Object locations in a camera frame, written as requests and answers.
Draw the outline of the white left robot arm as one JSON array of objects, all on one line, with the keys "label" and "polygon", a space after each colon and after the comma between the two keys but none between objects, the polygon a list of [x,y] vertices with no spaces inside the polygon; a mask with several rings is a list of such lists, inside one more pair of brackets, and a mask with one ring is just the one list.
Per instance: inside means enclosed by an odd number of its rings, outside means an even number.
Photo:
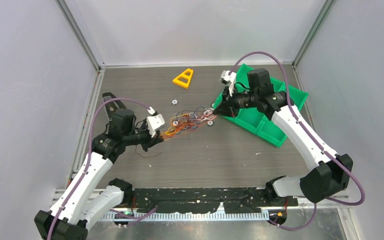
[{"label": "white left robot arm", "polygon": [[126,147],[140,145],[146,152],[164,141],[160,130],[165,125],[162,114],[146,106],[149,115],[137,125],[135,113],[124,105],[109,112],[105,131],[89,137],[88,153],[61,197],[34,218],[39,235],[44,240],[85,240],[89,230],[115,206],[133,207],[131,183],[115,178],[103,192],[89,201],[97,184],[114,165]]}]

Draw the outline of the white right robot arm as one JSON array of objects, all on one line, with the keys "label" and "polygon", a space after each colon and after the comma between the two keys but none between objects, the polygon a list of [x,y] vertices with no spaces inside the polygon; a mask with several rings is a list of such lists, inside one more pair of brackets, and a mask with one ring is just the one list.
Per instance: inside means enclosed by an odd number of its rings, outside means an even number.
[{"label": "white right robot arm", "polygon": [[304,176],[280,176],[266,183],[265,198],[279,205],[285,197],[305,197],[312,203],[328,199],[349,185],[353,160],[329,147],[300,116],[297,106],[283,90],[275,91],[265,68],[247,73],[248,89],[236,87],[236,74],[225,70],[225,84],[215,115],[235,118],[241,109],[256,109],[282,130],[303,157],[309,172]]}]

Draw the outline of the round token lower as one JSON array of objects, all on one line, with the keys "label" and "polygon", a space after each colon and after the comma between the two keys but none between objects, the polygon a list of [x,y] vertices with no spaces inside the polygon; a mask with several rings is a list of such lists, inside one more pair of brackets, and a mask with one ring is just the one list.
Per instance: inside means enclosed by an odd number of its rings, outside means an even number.
[{"label": "round token lower", "polygon": [[212,127],[214,125],[214,121],[213,120],[209,120],[209,121],[207,121],[206,124],[207,124],[207,126]]}]

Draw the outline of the round token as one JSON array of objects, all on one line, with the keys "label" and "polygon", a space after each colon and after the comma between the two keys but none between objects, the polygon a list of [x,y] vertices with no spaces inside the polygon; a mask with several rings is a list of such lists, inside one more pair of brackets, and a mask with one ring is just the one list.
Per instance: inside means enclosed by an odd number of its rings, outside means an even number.
[{"label": "round token", "polygon": [[214,121],[213,120],[209,120],[209,121],[207,121],[206,124],[207,124],[207,126],[212,127],[214,125]]},{"label": "round token", "polygon": [[177,99],[173,99],[172,101],[171,101],[171,104],[173,105],[173,106],[176,106],[176,105],[178,105],[178,100]]}]

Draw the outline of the green compartment bin tray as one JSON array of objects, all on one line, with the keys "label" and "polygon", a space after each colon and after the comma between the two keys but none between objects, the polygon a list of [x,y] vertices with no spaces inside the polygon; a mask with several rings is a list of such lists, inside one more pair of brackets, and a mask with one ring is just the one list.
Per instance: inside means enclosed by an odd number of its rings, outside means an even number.
[{"label": "green compartment bin tray", "polygon": [[[239,92],[245,90],[239,83],[242,83],[245,87],[249,86],[247,73],[251,70],[253,68],[244,63],[237,70],[236,88]],[[301,110],[309,94],[292,85],[289,85],[288,89],[292,101]],[[287,139],[287,135],[272,121],[268,120],[263,113],[258,112],[256,108],[241,109],[235,118],[226,117],[226,119],[276,147],[281,147]]]}]

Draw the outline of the round token upper left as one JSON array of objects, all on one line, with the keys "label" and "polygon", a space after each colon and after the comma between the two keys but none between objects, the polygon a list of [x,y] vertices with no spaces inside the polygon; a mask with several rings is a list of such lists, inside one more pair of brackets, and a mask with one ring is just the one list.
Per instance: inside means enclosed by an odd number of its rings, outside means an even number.
[{"label": "round token upper left", "polygon": [[172,101],[171,101],[171,104],[173,105],[173,106],[176,106],[176,105],[178,105],[178,100],[177,99],[173,99]]}]

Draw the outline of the yellow triangular plastic piece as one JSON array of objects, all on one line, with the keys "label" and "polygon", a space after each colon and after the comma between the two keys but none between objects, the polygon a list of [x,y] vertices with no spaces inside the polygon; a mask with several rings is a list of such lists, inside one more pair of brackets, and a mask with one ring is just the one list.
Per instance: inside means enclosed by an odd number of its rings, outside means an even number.
[{"label": "yellow triangular plastic piece", "polygon": [[176,76],[172,80],[172,83],[179,86],[179,87],[182,87],[184,89],[188,89],[190,86],[193,74],[194,74],[194,70],[191,68],[187,68],[182,73],[180,73],[178,76]]}]

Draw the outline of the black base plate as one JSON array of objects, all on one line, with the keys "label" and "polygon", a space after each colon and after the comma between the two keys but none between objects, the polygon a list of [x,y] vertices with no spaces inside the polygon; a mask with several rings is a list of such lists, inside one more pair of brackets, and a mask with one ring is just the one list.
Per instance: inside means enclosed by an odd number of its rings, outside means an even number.
[{"label": "black base plate", "polygon": [[296,207],[298,200],[291,196],[269,199],[260,187],[135,188],[116,207],[140,213],[156,208],[161,214],[206,214],[216,212],[220,205],[227,214],[258,213],[265,207]]}]

